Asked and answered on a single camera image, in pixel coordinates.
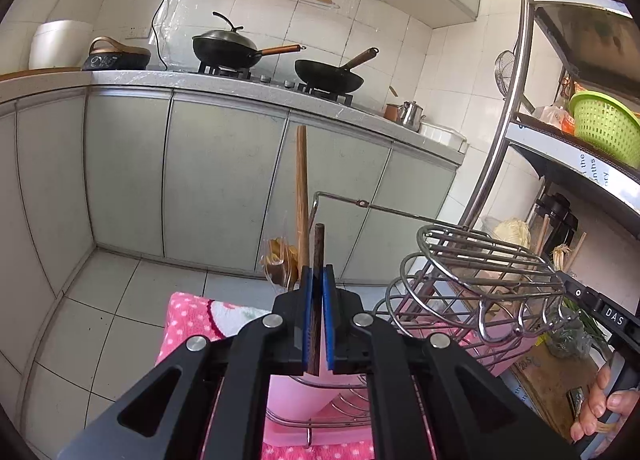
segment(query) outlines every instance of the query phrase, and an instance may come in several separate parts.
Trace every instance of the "tile floor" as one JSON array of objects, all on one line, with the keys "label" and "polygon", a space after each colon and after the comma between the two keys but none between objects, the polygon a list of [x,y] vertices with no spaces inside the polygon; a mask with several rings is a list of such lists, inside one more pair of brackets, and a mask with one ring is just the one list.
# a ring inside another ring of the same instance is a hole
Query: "tile floor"
[{"label": "tile floor", "polygon": [[[384,296],[380,287],[348,289],[361,295],[365,309]],[[153,367],[176,291],[265,310],[276,296],[265,281],[96,250],[61,301],[31,374],[25,439],[41,460],[55,459]]]}]

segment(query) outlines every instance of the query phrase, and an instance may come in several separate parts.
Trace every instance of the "wall outlet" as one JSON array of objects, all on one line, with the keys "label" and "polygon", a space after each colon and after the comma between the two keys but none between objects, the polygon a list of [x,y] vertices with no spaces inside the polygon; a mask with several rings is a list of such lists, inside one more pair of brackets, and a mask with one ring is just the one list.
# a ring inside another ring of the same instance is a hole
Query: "wall outlet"
[{"label": "wall outlet", "polygon": [[150,32],[150,26],[132,26],[128,29],[124,39],[147,39]]}]

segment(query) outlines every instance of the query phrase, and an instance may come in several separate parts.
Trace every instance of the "hand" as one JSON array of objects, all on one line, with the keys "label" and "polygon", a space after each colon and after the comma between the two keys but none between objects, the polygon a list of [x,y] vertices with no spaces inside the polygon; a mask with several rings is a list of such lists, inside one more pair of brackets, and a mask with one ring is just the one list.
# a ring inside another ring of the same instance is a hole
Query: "hand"
[{"label": "hand", "polygon": [[607,398],[603,390],[607,387],[610,376],[611,370],[609,366],[605,364],[598,372],[596,382],[589,392],[589,398],[583,402],[580,408],[578,420],[571,426],[571,437],[574,440],[580,440],[585,435],[595,433],[596,422],[598,418],[604,414],[605,410],[620,414],[620,419],[615,428],[610,433],[607,433],[606,438],[598,446],[594,455],[599,455],[609,446],[622,425],[626,422],[626,418],[638,403],[638,392],[631,390],[615,392]]}]

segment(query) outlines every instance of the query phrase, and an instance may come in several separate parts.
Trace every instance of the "stove burner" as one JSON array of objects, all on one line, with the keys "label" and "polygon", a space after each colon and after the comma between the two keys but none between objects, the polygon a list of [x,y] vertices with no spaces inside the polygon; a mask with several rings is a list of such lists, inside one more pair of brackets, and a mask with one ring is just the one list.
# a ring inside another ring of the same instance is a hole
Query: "stove burner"
[{"label": "stove burner", "polygon": [[353,96],[351,94],[340,95],[330,92],[324,92],[322,90],[312,88],[311,86],[304,83],[298,84],[298,91],[305,94],[313,95],[313,97],[333,101],[334,103],[341,103],[345,106],[351,106],[351,101],[353,101]]},{"label": "stove burner", "polygon": [[241,68],[239,70],[234,70],[233,68],[224,68],[218,66],[207,66],[204,63],[200,63],[200,67],[198,68],[198,74],[209,74],[220,77],[233,77],[235,79],[245,79],[249,80],[251,78],[251,72],[249,72],[248,68]]}]

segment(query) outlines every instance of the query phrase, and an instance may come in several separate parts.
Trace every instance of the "power cord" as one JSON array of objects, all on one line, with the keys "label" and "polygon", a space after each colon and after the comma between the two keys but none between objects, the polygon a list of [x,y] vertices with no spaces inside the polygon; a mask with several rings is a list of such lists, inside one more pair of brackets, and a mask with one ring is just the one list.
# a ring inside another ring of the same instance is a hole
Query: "power cord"
[{"label": "power cord", "polygon": [[160,2],[160,5],[158,5],[158,10],[156,10],[156,13],[151,19],[151,30],[154,31],[154,36],[156,36],[156,50],[158,51],[158,58],[160,59],[160,62],[164,65],[164,69],[168,70],[169,67],[164,62],[164,59],[162,59],[162,56],[160,55],[160,40],[158,39],[158,33],[156,32],[156,26],[154,25],[154,23],[156,22],[156,17],[158,16],[158,12],[160,12],[160,9],[162,8],[163,3],[164,3],[164,0]]}]

